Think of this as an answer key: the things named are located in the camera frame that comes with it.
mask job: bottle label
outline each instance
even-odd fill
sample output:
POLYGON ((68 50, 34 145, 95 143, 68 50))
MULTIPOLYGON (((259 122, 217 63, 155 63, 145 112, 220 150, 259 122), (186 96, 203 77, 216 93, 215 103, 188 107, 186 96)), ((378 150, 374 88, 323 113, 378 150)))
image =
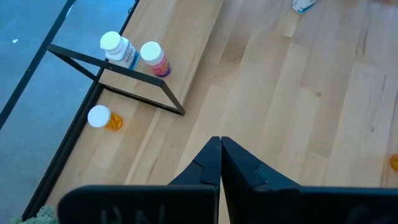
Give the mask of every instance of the bottle label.
POLYGON ((169 61, 167 60, 166 56, 164 56, 162 61, 160 63, 158 63, 157 65, 152 65, 151 69, 155 75, 160 76, 160 77, 167 76, 171 71, 171 67, 170 67, 169 61))
POLYGON ((127 46, 126 52, 124 53, 122 60, 114 62, 114 64, 122 66, 124 68, 130 68, 132 62, 134 61, 135 54, 136 50, 129 42, 129 45, 127 46))

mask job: wooden floor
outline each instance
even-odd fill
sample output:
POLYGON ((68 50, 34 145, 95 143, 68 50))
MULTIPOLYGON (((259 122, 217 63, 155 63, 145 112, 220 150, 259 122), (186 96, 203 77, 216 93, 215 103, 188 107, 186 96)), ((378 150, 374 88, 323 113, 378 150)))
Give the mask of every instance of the wooden floor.
POLYGON ((291 3, 224 0, 186 115, 129 100, 115 111, 127 128, 82 136, 48 203, 86 184, 167 184, 211 136, 302 185, 398 187, 398 3, 318 0, 302 16, 291 3))

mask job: pill bottle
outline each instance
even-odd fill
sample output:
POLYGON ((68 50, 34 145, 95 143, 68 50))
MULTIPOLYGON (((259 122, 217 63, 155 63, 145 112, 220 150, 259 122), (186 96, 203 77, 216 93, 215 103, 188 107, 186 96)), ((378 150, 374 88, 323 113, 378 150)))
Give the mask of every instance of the pill bottle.
POLYGON ((105 50, 105 57, 115 65, 134 70, 138 64, 138 51, 127 38, 115 31, 105 33, 99 42, 99 47, 105 50))
POLYGON ((171 72, 169 61, 157 42, 147 42, 141 47, 140 55, 158 77, 166 77, 171 72))
POLYGON ((94 106, 88 112, 87 120, 94 128, 106 128, 111 131, 117 131, 123 125, 122 117, 103 105, 94 106))

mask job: white object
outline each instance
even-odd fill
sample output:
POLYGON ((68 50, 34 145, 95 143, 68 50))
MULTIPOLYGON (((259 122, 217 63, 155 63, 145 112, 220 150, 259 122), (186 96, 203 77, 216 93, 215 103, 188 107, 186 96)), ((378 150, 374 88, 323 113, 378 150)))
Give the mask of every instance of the white object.
POLYGON ((148 65, 157 65, 164 58, 164 52, 157 42, 147 42, 141 47, 140 51, 142 59, 148 65))
POLYGON ((111 120, 111 110, 106 106, 96 105, 88 112, 87 120, 94 128, 105 127, 111 120))
POLYGON ((293 0, 292 7, 301 15, 310 10, 315 2, 316 0, 293 0))
POLYGON ((105 33, 99 46, 105 50, 105 57, 115 65, 130 68, 133 64, 136 49, 127 38, 121 37, 117 32, 105 33))

